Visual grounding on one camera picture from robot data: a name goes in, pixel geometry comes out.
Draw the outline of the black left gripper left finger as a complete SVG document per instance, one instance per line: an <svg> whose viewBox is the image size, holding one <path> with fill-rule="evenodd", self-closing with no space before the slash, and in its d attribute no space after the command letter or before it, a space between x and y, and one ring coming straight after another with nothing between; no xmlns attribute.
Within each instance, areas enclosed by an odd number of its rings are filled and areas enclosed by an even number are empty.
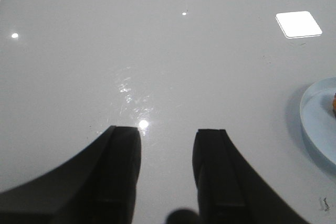
<svg viewBox="0 0 336 224"><path fill-rule="evenodd" d="M131 223L140 166L138 129L111 126L67 162L1 193L1 223Z"/></svg>

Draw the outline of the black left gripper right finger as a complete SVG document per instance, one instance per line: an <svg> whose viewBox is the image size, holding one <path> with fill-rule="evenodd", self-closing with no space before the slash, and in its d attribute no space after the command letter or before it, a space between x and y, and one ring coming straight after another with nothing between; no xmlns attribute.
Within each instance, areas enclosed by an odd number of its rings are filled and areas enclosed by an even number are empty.
<svg viewBox="0 0 336 224"><path fill-rule="evenodd" d="M306 223L251 167L225 130L198 130L192 163L202 223Z"/></svg>

